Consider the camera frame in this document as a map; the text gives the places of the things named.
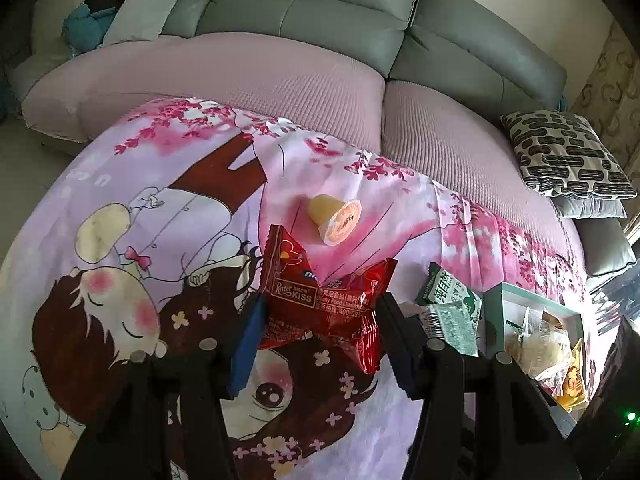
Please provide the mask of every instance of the rosy cheek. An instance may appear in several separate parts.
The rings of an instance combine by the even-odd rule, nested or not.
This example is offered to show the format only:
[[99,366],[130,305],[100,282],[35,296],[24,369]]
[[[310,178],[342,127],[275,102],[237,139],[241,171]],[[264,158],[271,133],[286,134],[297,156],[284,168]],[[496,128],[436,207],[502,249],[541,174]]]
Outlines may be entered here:
[[262,382],[277,384],[288,394],[293,393],[293,383],[289,367],[284,363],[267,364],[260,370]]
[[155,335],[160,329],[158,314],[149,300],[141,300],[135,307],[136,328],[142,335]]
[[91,294],[104,294],[113,286],[113,278],[107,269],[95,269],[87,274],[86,288]]

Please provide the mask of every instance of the sofa backrest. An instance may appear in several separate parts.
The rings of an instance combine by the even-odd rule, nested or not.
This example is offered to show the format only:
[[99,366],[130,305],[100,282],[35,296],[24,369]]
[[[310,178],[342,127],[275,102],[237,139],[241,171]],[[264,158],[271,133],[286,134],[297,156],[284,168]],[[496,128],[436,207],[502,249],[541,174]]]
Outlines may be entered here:
[[212,0],[207,32],[260,32],[322,46],[387,76],[417,0]]
[[566,71],[473,0],[419,0],[390,78],[436,89],[497,123],[514,110],[555,110]]
[[204,11],[172,14],[180,12],[198,13],[196,35],[254,32],[321,46],[434,88],[493,123],[555,109],[566,81],[564,68],[473,0],[210,0]]

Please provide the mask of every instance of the floor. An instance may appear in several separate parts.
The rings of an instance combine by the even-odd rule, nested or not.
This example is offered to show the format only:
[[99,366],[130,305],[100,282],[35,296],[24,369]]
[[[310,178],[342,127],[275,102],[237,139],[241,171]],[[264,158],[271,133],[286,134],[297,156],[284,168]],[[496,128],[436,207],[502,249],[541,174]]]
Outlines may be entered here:
[[0,262],[15,235],[72,157],[9,117],[0,124]]

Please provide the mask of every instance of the screw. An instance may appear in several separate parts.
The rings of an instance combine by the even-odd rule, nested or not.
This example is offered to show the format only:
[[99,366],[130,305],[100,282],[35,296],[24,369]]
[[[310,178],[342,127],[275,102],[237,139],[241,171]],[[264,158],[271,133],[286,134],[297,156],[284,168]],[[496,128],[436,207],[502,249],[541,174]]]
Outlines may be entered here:
[[427,341],[427,347],[429,350],[439,352],[440,350],[444,350],[444,341],[442,339],[432,337]]
[[510,365],[513,363],[513,357],[511,357],[507,352],[498,352],[495,355],[495,360],[498,361],[501,365]]

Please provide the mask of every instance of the red snack wrapper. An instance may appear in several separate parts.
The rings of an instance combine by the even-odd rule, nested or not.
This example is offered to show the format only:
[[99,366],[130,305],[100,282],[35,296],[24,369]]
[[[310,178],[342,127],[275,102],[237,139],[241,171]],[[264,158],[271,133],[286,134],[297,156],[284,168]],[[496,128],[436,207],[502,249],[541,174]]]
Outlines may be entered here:
[[283,226],[272,225],[260,274],[270,311],[260,348],[281,346],[311,331],[341,347],[364,372],[377,371],[380,334],[374,308],[396,263],[387,258],[319,286],[302,246]]

